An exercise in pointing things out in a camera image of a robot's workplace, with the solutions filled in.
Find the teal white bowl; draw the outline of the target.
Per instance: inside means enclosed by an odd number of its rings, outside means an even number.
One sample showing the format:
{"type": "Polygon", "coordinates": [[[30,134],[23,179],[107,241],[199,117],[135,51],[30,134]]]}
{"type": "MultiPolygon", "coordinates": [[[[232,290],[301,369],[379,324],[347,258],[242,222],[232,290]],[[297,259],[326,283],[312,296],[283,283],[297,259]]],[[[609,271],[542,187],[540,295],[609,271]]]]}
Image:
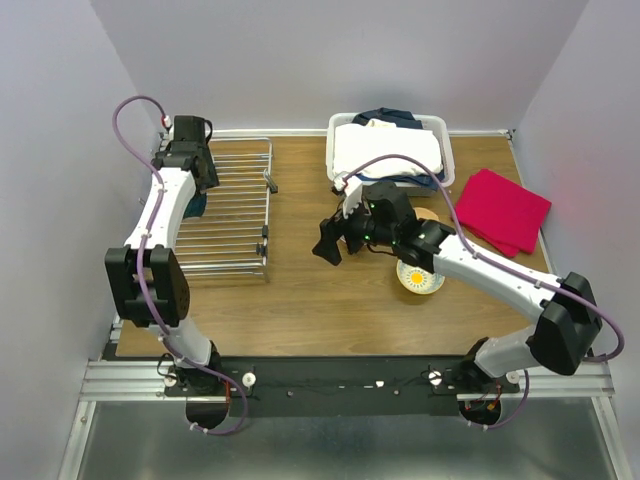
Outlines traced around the teal white bowl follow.
{"type": "Polygon", "coordinates": [[[200,218],[204,215],[207,207],[207,195],[198,192],[188,202],[183,213],[184,219],[200,218]]]}

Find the beige flower pattern bowl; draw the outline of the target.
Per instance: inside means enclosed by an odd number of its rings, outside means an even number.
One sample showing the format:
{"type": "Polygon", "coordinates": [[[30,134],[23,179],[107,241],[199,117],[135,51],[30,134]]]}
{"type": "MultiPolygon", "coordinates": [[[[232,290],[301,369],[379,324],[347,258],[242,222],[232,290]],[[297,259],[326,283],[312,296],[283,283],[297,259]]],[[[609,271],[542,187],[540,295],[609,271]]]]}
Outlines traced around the beige flower pattern bowl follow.
{"type": "Polygon", "coordinates": [[[427,209],[427,208],[423,208],[423,207],[415,207],[414,208],[414,213],[416,215],[416,218],[418,220],[433,220],[433,221],[438,221],[439,220],[439,216],[427,209]]]}

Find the yellow dotted white bowl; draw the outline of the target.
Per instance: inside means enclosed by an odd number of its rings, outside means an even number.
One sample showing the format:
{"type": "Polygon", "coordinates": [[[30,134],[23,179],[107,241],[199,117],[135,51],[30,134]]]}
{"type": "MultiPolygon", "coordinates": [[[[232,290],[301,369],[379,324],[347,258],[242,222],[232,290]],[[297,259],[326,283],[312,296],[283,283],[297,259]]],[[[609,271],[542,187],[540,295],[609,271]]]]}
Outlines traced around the yellow dotted white bowl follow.
{"type": "Polygon", "coordinates": [[[398,260],[396,276],[401,285],[416,295],[430,295],[438,291],[445,282],[441,274],[429,273],[419,267],[411,266],[398,260]]]}

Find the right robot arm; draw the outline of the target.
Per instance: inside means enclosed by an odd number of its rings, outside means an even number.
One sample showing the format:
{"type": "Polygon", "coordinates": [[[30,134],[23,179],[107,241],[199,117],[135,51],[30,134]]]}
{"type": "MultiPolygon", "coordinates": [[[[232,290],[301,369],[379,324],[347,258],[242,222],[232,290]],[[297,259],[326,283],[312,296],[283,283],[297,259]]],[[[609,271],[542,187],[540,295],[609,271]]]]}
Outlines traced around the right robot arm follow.
{"type": "Polygon", "coordinates": [[[589,281],[531,270],[463,239],[437,220],[416,216],[408,196],[381,181],[360,189],[355,207],[339,207],[319,225],[314,255],[341,262],[338,242],[349,253],[385,246],[404,264],[463,281],[509,305],[530,325],[502,337],[478,340],[453,367],[452,382],[480,392],[515,370],[541,366],[571,376],[602,328],[589,281]]]}

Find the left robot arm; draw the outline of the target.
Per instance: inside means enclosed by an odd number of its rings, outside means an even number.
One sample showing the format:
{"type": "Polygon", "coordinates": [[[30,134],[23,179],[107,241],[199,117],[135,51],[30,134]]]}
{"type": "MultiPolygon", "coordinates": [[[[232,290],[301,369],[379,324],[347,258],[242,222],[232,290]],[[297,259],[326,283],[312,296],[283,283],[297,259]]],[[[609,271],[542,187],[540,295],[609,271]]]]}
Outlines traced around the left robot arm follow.
{"type": "Polygon", "coordinates": [[[189,368],[187,382],[201,395],[220,387],[220,357],[189,316],[190,289],[175,247],[189,203],[219,185],[211,133],[202,117],[174,118],[168,144],[150,162],[152,183],[138,223],[122,247],[105,255],[119,317],[156,335],[178,366],[189,368]]]}

